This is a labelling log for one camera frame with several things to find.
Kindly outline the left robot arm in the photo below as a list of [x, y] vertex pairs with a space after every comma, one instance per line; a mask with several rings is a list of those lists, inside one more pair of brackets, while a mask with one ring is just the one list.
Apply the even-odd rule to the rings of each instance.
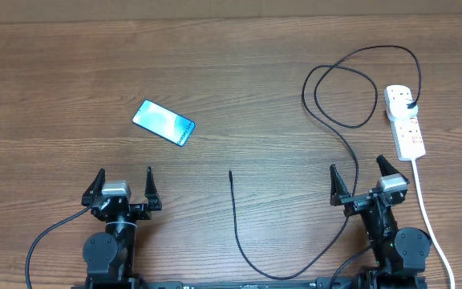
[[145, 203], [130, 202], [127, 181], [107, 181], [101, 169], [83, 193], [81, 204], [105, 223], [103, 232], [90, 236], [83, 245], [87, 264], [86, 288], [145, 288], [146, 282], [133, 272], [136, 223], [152, 218], [153, 211], [162, 210], [152, 169], [147, 168]]

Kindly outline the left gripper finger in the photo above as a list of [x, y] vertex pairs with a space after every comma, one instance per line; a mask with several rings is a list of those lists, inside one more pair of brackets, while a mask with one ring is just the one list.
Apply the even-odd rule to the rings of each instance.
[[147, 179], [144, 196], [148, 199], [148, 209], [150, 211], [162, 210], [162, 202], [157, 192], [154, 178], [152, 175], [152, 168], [150, 166], [147, 167]]
[[101, 194], [103, 184], [105, 182], [105, 169], [100, 169], [97, 173], [95, 180], [89, 185], [87, 190], [83, 193], [81, 205], [92, 205], [95, 199]]

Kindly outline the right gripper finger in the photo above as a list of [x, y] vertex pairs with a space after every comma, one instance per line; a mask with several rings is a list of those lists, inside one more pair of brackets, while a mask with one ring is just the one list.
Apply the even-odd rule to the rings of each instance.
[[398, 169], [392, 166], [391, 163], [384, 157], [384, 155], [377, 156], [376, 162], [379, 166], [379, 170], [383, 177], [394, 175], [394, 174], [400, 174], [407, 184], [410, 183], [408, 178], [405, 177]]
[[344, 180], [341, 178], [336, 165], [330, 166], [330, 204], [340, 206], [344, 198], [351, 196]]

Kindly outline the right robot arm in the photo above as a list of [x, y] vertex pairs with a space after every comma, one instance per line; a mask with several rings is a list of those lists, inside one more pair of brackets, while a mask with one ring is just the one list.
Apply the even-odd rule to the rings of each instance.
[[[392, 207], [405, 201], [409, 180], [382, 155], [376, 158], [381, 172], [369, 193], [351, 195], [335, 165], [330, 167], [330, 204], [342, 206], [346, 217], [359, 215], [367, 232], [369, 245], [350, 257], [330, 278], [328, 288], [425, 288], [424, 277], [432, 240], [415, 227], [400, 229]], [[362, 267], [353, 277], [339, 278], [351, 262], [371, 250], [376, 265]]]

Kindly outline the smartphone with blue screen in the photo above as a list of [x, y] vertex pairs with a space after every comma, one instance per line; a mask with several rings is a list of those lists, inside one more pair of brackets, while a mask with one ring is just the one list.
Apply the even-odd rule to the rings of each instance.
[[132, 122], [158, 136], [169, 140], [173, 144], [183, 147], [193, 134], [196, 123], [152, 102], [145, 100]]

